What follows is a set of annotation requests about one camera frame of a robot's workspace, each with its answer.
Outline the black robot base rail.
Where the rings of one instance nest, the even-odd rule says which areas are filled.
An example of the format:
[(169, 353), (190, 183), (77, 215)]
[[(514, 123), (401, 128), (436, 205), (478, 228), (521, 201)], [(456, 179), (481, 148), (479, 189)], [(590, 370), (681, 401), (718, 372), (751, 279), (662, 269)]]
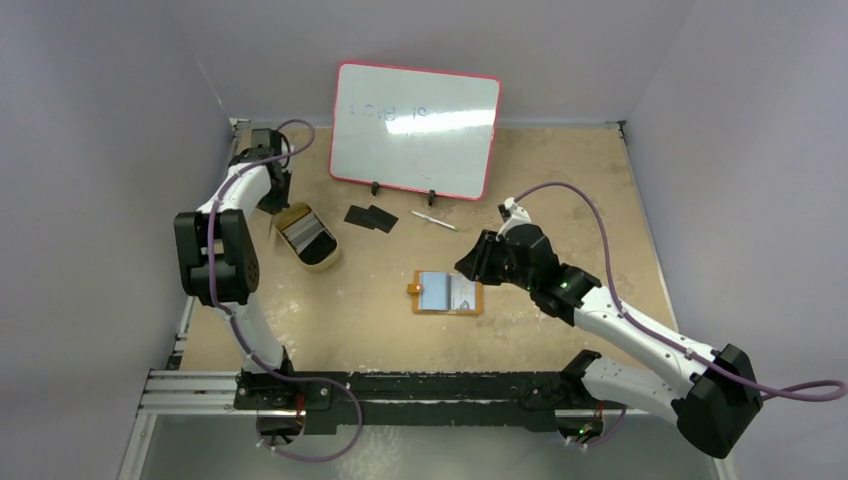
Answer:
[(520, 427), (587, 441), (617, 407), (567, 372), (299, 372), (294, 381), (243, 371), (234, 407), (293, 411), (308, 434), (341, 425)]

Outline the yellow leather card holder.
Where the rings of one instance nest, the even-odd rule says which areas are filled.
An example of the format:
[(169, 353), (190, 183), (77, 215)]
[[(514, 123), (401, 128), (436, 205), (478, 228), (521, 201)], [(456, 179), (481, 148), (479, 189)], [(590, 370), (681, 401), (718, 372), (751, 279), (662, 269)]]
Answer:
[(407, 294), (411, 297), (411, 307), (415, 314), (440, 314), (459, 316), (478, 316), (483, 313), (483, 285), (477, 283), (477, 309), (474, 311), (453, 311), (450, 307), (450, 280), (452, 275), (461, 275), (449, 272), (421, 271), (416, 270), (413, 281), (406, 287)]

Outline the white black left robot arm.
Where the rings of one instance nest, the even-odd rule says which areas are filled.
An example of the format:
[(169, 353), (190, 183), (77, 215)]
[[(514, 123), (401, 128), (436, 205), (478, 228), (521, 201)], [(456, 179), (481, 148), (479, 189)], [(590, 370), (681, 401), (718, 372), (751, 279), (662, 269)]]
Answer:
[(262, 379), (259, 395), (275, 409), (295, 402), (298, 382), (256, 294), (260, 265), (248, 217), (255, 210), (273, 215), (289, 207), (289, 160), (296, 152), (280, 131), (254, 130), (212, 197), (174, 220), (184, 291), (228, 324), (244, 355), (241, 378)]

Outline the beige oval plastic tray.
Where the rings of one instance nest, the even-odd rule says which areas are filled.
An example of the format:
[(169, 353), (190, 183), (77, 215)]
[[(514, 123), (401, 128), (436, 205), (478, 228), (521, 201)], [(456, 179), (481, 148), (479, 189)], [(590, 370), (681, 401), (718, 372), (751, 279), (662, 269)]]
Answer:
[(336, 236), (306, 203), (298, 202), (276, 213), (271, 219), (271, 238), (285, 245), (297, 263), (307, 272), (329, 269), (341, 256)]

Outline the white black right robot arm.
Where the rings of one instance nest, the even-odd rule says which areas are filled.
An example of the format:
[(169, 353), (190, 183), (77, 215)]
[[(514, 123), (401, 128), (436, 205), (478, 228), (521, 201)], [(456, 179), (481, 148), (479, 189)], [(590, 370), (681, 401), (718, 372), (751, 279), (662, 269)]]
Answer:
[(749, 356), (682, 338), (642, 312), (614, 303), (611, 289), (560, 262), (541, 228), (519, 225), (506, 235), (485, 230), (455, 265), (484, 285), (512, 284), (546, 315), (590, 332), (641, 363), (631, 369), (597, 357), (564, 376), (561, 392), (576, 407), (607, 400), (674, 424), (695, 448), (725, 458), (763, 406)]

